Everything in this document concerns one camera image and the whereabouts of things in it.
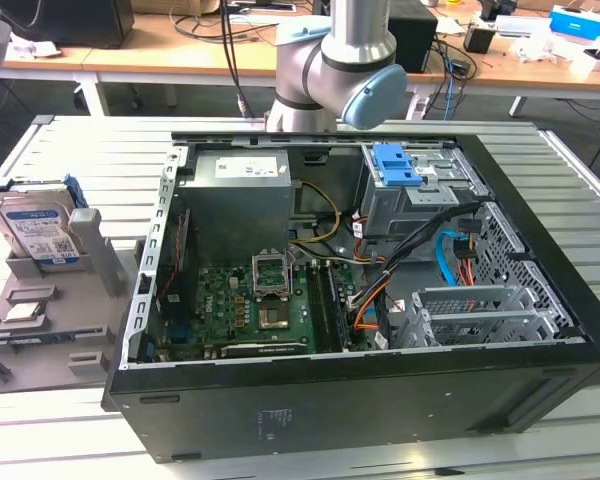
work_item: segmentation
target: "table leg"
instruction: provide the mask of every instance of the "table leg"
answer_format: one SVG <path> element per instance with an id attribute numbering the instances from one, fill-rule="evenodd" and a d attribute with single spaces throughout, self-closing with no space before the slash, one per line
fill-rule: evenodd
<path id="1" fill-rule="evenodd" d="M 516 97 L 513 101 L 513 105 L 509 109 L 509 116 L 511 118 L 516 118 L 522 112 L 522 107 L 527 103 L 527 97 Z"/>
<path id="2" fill-rule="evenodd" d="M 167 107 L 176 108 L 178 106 L 178 94 L 176 93 L 176 86 L 167 84 L 164 86 L 164 95 L 167 100 Z"/>
<path id="3" fill-rule="evenodd" d="M 101 83 L 93 80 L 81 80 L 80 86 L 84 99 L 87 102 L 89 113 L 93 117 L 105 117 L 109 114 L 109 105 L 104 95 L 104 88 Z"/>
<path id="4" fill-rule="evenodd" d="M 407 120 L 422 120 L 427 111 L 429 100 L 435 91 L 435 85 L 423 84 L 416 85 L 407 110 Z"/>

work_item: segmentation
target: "open computer tower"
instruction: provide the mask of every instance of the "open computer tower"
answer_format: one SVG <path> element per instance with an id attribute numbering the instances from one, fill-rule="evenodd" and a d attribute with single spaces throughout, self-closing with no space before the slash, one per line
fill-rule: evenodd
<path id="1" fill-rule="evenodd" d="M 600 302 L 477 136 L 179 134 L 108 393 L 157 462 L 520 432 Z"/>

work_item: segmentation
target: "metal table surface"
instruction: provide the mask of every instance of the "metal table surface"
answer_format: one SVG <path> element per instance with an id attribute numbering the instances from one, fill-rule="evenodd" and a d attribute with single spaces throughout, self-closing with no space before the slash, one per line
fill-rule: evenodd
<path id="1" fill-rule="evenodd" d="M 261 131 L 220 118 L 38 120 L 0 175 L 75 175 L 116 248 L 146 235 L 172 131 Z M 530 123 L 388 122 L 379 130 L 477 134 L 600 298 L 600 183 L 551 132 Z M 0 291 L 9 270 L 0 235 Z M 101 388 L 0 396 L 0 478 L 279 479 L 600 478 L 600 386 L 574 395 L 523 434 L 156 465 Z"/>

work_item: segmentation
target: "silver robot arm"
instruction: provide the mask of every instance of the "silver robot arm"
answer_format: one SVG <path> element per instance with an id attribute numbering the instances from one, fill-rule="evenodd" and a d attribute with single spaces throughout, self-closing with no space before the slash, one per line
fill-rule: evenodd
<path id="1" fill-rule="evenodd" d="M 394 64 L 391 0 L 332 0 L 326 17 L 278 27 L 276 100 L 269 132 L 335 130 L 336 118 L 374 128 L 406 102 L 407 75 Z"/>

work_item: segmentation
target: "motherboard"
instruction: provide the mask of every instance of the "motherboard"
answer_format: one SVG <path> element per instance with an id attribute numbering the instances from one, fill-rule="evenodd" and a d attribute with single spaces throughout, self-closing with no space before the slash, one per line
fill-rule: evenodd
<path id="1" fill-rule="evenodd" d="M 158 354 L 191 361 L 367 348 L 348 334 L 346 299 L 356 291 L 348 265 L 257 268 L 200 268 L 193 318 L 165 323 Z M 262 292 L 285 283 L 282 296 Z"/>

